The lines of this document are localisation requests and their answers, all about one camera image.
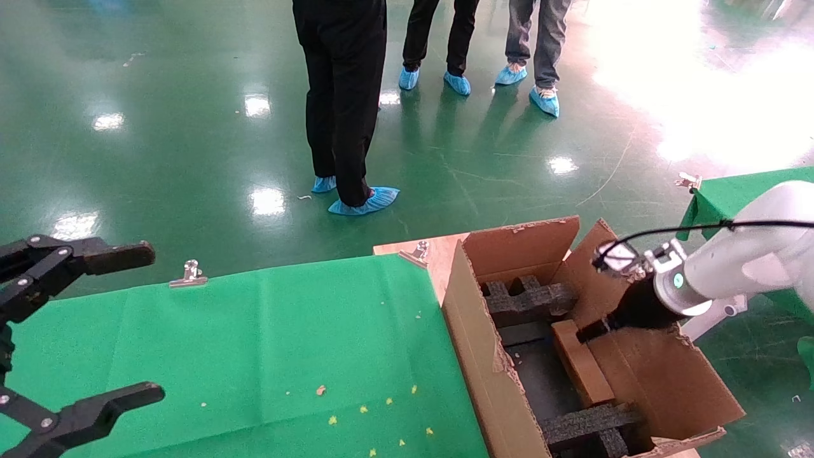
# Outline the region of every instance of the green tablecloth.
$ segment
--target green tablecloth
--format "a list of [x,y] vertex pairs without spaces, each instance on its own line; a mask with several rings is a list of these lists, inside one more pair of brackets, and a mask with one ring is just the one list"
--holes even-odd
[[[73,458],[488,457],[427,272],[396,255],[52,302],[15,343],[7,384],[52,409],[166,389]],[[0,417],[0,451],[24,431]]]
[[[713,224],[722,219],[734,218],[737,212],[741,211],[749,202],[752,202],[775,185],[791,180],[814,183],[814,167],[706,180],[703,182],[701,189],[696,190],[693,194],[693,199],[689,203],[689,207],[687,207],[681,226],[691,227]],[[702,231],[702,233],[704,238],[709,240],[717,231],[717,229],[708,229]],[[688,236],[689,233],[684,231],[680,232],[677,237],[680,240],[687,240]],[[776,291],[767,293],[766,297],[795,315],[814,323],[814,315],[800,301],[794,291],[790,289]]]

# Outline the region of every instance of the foam block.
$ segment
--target foam block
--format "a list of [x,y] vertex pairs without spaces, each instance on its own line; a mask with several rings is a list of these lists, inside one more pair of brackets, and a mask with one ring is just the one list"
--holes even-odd
[[642,421],[638,412],[626,404],[618,407],[610,404],[568,413],[540,422],[543,437],[552,451],[569,448],[606,429],[619,428]]
[[628,444],[624,443],[622,434],[616,428],[599,431],[599,439],[605,448],[608,458],[622,458],[629,454]]
[[515,279],[507,288],[499,281],[481,285],[492,320],[498,328],[538,319],[557,320],[571,311],[576,294],[565,284],[541,286],[528,275]]

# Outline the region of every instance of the gray pants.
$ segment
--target gray pants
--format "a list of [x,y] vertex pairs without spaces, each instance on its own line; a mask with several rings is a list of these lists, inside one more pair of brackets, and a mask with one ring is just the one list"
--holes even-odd
[[509,0],[506,58],[510,64],[525,66],[532,57],[528,49],[528,33],[532,27],[534,4],[538,1],[540,17],[534,50],[534,80],[537,87],[548,89],[559,81],[556,67],[565,43],[565,14],[572,0]]

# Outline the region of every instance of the cardboard piece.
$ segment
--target cardboard piece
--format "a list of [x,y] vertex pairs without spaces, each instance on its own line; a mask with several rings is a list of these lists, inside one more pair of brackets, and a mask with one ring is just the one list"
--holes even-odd
[[[470,397],[494,458],[550,456],[525,389],[503,350],[479,284],[534,275],[541,284],[565,283],[579,300],[569,318],[586,325],[615,309],[628,284],[590,265],[595,248],[615,238],[602,221],[562,260],[580,222],[576,216],[471,233],[453,256],[444,317]],[[744,411],[703,353],[667,331],[624,329],[590,342],[615,403],[645,417],[640,458],[669,456],[709,443]]]
[[608,385],[602,370],[587,346],[576,339],[578,328],[571,319],[551,325],[557,350],[565,369],[580,394],[585,408],[614,400],[611,386]]

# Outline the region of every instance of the person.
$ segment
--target person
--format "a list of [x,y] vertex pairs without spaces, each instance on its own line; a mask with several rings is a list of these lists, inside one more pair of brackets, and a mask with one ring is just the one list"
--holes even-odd
[[[427,40],[430,37],[432,15],[439,0],[414,0],[413,10],[407,21],[407,37],[403,51],[404,67],[399,77],[399,87],[412,90],[418,84],[421,61],[427,57]],[[449,30],[447,42],[447,72],[444,81],[460,95],[469,95],[472,88],[463,76],[466,70],[466,54],[469,41],[475,31],[475,10],[478,0],[455,0],[455,17]]]
[[392,204],[399,190],[369,187],[365,158],[376,126],[387,45],[385,0],[294,0],[309,91],[305,129],[317,175],[312,192],[334,188],[328,211],[363,215]]
[[[509,0],[509,32],[506,36],[506,58],[509,63],[497,75],[495,84],[511,85],[527,75],[526,61],[532,57],[528,33],[536,0]],[[557,62],[565,43],[565,14],[571,0],[540,0],[537,21],[537,44],[534,50],[534,87],[531,101],[543,112],[559,117],[556,84]]]

